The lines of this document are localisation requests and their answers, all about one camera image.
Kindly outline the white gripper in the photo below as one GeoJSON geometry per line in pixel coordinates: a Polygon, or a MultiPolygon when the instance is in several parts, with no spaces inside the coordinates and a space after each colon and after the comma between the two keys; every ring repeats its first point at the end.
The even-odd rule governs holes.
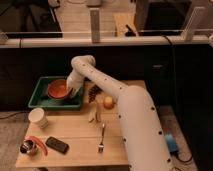
{"type": "Polygon", "coordinates": [[[84,79],[80,77],[68,77],[66,81],[67,91],[70,94],[76,94],[82,87],[83,81],[84,79]]]}

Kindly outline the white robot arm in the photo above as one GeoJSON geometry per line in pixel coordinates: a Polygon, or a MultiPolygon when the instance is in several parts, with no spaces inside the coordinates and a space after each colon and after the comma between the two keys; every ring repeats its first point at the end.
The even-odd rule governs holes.
{"type": "Polygon", "coordinates": [[[95,68],[91,55],[71,60],[68,91],[76,94],[88,78],[117,102],[122,137],[130,171],[174,171],[163,129],[149,92],[127,85],[95,68]]]}

